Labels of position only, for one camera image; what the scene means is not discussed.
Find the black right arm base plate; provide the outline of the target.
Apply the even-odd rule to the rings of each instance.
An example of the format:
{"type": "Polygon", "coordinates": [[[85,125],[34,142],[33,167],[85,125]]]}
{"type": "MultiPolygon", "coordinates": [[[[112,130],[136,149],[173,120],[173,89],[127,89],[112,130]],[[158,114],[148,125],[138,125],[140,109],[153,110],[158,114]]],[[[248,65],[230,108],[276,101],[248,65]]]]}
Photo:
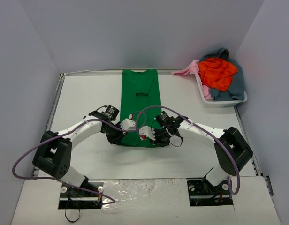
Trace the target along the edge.
{"type": "Polygon", "coordinates": [[[187,188],[191,207],[233,205],[226,180],[214,187],[202,178],[187,179],[187,188]]]}

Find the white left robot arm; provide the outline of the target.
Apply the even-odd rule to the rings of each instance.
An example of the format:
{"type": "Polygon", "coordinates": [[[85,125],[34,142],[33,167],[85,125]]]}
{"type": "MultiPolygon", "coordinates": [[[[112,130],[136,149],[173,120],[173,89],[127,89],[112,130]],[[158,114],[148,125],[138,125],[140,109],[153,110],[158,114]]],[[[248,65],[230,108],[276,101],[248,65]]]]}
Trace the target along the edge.
{"type": "Polygon", "coordinates": [[[71,163],[72,150],[91,135],[106,134],[111,144],[120,144],[127,131],[135,129],[130,118],[114,124],[119,110],[111,105],[105,111],[95,110],[84,116],[83,120],[60,132],[47,131],[43,134],[32,164],[39,170],[61,182],[72,185],[72,191],[78,196],[94,189],[89,179],[74,169],[71,163]]]}

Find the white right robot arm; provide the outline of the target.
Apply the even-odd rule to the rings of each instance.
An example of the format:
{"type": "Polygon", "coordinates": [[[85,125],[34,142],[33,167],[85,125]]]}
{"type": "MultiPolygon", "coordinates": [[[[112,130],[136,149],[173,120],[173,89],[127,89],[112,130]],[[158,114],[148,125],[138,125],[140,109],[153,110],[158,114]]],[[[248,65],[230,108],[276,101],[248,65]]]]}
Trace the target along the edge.
{"type": "Polygon", "coordinates": [[[220,183],[229,176],[237,176],[253,157],[253,151],[240,131],[235,127],[220,129],[193,122],[189,118],[170,117],[162,111],[155,117],[161,129],[154,129],[152,143],[159,146],[170,144],[170,138],[177,136],[192,139],[215,149],[218,165],[203,178],[203,190],[209,194],[219,189],[220,183]]]}

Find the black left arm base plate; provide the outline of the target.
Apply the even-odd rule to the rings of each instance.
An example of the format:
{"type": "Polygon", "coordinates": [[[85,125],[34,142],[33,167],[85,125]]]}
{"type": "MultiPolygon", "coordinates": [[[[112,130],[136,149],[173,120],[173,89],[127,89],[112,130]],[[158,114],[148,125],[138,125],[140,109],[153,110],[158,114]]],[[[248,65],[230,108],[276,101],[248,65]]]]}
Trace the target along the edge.
{"type": "Polygon", "coordinates": [[[94,193],[62,184],[58,203],[59,210],[89,210],[101,208],[102,196],[98,197],[94,193]]]}

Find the green t shirt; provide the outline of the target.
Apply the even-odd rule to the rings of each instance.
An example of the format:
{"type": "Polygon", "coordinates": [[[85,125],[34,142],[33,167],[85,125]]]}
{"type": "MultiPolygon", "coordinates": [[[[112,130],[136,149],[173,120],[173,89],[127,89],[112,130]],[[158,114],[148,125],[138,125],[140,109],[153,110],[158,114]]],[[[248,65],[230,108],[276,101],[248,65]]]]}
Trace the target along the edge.
{"type": "MultiPolygon", "coordinates": [[[[148,69],[143,72],[132,70],[122,71],[122,93],[120,107],[120,122],[127,119],[130,114],[141,111],[152,105],[161,105],[158,72],[156,69],[148,69]]],[[[161,108],[151,108],[145,111],[145,126],[151,126],[155,116],[161,112],[161,108]]],[[[130,147],[155,148],[148,139],[141,140],[137,133],[125,135],[120,145],[130,147]]]]}

